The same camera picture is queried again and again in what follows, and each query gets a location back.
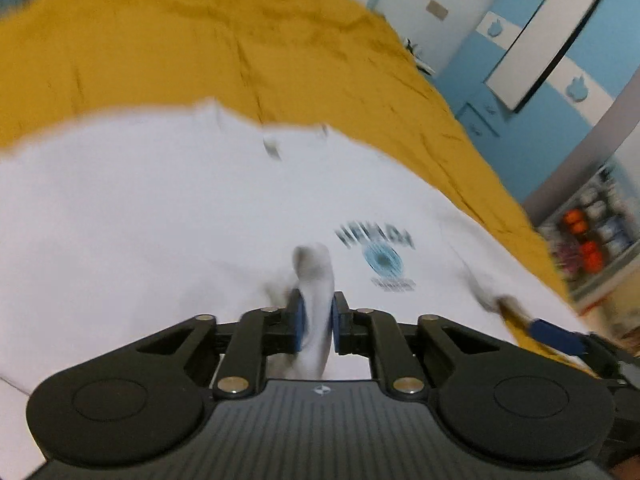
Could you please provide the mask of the white printed t-shirt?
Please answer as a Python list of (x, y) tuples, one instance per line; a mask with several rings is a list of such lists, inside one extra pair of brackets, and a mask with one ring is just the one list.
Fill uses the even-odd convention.
[(582, 321), (480, 224), (390, 156), (326, 126), (261, 127), (220, 106), (67, 124), (1, 159), (1, 375), (65, 367), (204, 312), (224, 322), (302, 286), (401, 322), (503, 340), (515, 297)]

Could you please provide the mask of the shelf with colourful items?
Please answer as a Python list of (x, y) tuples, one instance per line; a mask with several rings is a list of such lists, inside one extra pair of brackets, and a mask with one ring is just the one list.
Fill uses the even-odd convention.
[(537, 231), (574, 306), (585, 309), (639, 257), (639, 187), (611, 158)]

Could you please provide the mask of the blue and white wardrobe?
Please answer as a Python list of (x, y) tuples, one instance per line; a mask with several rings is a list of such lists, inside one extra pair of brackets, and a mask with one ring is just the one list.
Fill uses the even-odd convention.
[(438, 91), (524, 202), (603, 118), (639, 67), (639, 0), (494, 0)]

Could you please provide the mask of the mustard yellow bed cover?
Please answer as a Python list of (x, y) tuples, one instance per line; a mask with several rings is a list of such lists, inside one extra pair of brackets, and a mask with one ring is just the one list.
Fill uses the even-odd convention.
[(395, 157), (560, 295), (525, 212), (396, 32), (354, 0), (28, 0), (1, 19), (1, 144), (107, 107), (213, 98)]

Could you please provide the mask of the beige wall switch plate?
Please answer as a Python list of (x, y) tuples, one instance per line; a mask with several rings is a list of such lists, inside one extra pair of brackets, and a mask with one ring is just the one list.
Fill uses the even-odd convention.
[(426, 12), (432, 14), (439, 21), (445, 21), (449, 10), (436, 0), (430, 0), (425, 8)]

